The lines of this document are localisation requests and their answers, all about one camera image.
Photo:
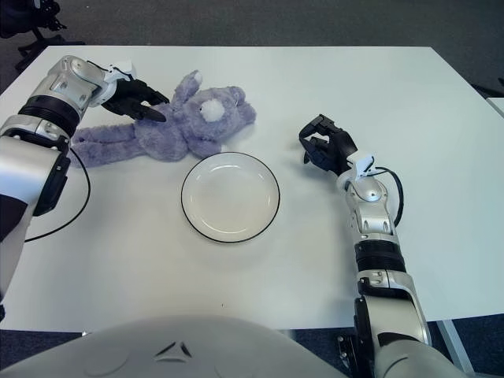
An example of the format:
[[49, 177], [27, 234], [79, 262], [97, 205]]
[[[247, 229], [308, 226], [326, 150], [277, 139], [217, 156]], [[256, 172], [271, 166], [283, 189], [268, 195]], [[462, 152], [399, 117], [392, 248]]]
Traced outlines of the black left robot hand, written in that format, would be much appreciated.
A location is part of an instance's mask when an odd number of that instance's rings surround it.
[[134, 120], [165, 122], [165, 116], [153, 108], [162, 103], [169, 103], [169, 99], [142, 80], [118, 80], [114, 95], [103, 102], [102, 107]]

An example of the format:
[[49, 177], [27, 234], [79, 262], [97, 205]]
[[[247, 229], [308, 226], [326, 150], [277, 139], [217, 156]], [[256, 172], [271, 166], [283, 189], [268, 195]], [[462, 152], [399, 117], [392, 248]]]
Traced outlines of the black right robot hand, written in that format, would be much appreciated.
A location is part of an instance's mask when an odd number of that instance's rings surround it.
[[319, 169], [337, 176], [350, 170], [347, 158], [358, 150], [350, 135], [323, 114], [315, 117], [299, 132], [298, 140], [305, 150], [305, 164], [311, 162]]

